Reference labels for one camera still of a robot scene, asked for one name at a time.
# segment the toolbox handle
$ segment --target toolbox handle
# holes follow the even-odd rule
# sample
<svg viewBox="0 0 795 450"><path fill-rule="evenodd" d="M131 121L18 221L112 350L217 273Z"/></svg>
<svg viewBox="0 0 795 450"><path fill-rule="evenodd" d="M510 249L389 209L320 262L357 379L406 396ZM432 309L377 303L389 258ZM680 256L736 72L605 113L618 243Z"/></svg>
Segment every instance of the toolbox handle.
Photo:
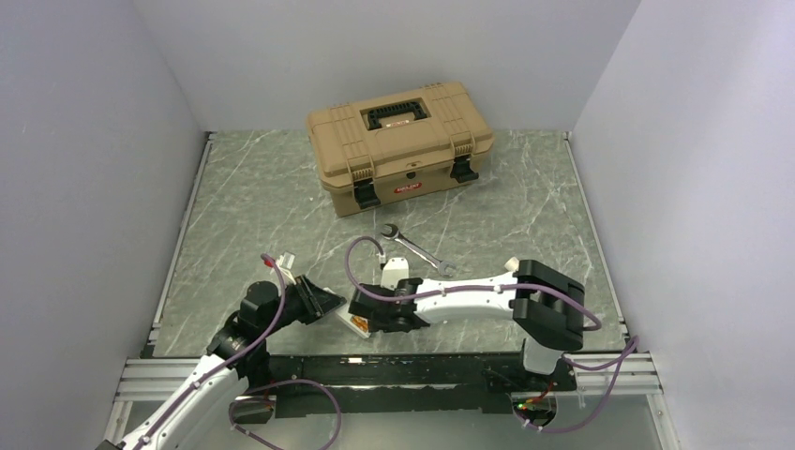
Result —
<svg viewBox="0 0 795 450"><path fill-rule="evenodd" d="M379 119L405 113L414 113L414 120L428 118L419 101L407 101L397 105L381 106L381 108L375 108L367 113L367 130L372 131L380 128L381 122L378 121Z"/></svg>

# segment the red label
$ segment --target red label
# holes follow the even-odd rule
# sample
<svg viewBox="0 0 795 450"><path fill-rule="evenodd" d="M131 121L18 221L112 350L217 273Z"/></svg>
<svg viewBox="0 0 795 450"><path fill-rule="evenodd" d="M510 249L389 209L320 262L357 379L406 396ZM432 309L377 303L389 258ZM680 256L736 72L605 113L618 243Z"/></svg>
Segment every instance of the red label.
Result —
<svg viewBox="0 0 795 450"><path fill-rule="evenodd" d="M419 189L421 186L422 186L422 183L411 183L408 186L398 187L397 189L395 189L395 193L399 194L400 192L405 192L407 190Z"/></svg>

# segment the silver wrench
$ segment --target silver wrench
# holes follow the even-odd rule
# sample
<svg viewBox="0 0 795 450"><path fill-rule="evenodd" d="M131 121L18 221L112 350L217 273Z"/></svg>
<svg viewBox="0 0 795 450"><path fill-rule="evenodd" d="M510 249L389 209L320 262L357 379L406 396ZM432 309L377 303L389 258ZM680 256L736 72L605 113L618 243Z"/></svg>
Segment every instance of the silver wrench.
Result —
<svg viewBox="0 0 795 450"><path fill-rule="evenodd" d="M453 264L452 262L442 261L436 258L427 251L421 249L414 242L406 239L406 236L400 233L398 225L395 225L394 223L383 224L381 236L383 236L384 239L399 242L405 248L411 250L415 255L419 256L420 258L428 262L430 265L434 266L436 270L439 271L439 275L441 275L442 277L450 278L453 276L453 274L449 273L448 270L449 269L455 270L456 269L455 264Z"/></svg>

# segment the toolbox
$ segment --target toolbox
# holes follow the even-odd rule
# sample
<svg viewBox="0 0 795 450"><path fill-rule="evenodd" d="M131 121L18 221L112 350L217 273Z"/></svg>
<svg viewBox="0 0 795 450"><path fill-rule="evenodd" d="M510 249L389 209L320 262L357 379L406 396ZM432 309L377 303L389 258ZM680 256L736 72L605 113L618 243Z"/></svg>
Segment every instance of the toolbox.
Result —
<svg viewBox="0 0 795 450"><path fill-rule="evenodd" d="M314 111L307 130L340 217L471 183L494 143L460 82Z"/></svg>

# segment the floor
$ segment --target floor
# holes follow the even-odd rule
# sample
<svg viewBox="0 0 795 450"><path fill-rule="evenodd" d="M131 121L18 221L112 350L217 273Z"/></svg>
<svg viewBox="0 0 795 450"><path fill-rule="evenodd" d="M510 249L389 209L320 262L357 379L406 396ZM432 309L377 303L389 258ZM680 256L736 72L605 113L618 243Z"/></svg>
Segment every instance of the floor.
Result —
<svg viewBox="0 0 795 450"><path fill-rule="evenodd" d="M560 270L584 283L586 307L604 324L585 335L584 350L622 349L618 312L563 134L501 130L495 137L476 183L338 218L318 182L305 131L213 135L155 355L203 353L246 287L274 279L259 259L263 251L290 251L296 275L350 295L342 267L346 246L359 235L375 235L385 222L456 263L456 278L500 274L512 256ZM435 271L405 249L384 245L390 257L409 259L412 276L434 278ZM364 246L354 252L352 269L365 282L380 278ZM467 320L362 339L327 317L279 331L268 348L276 354L498 352L517 351L523 337L513 322Z"/></svg>

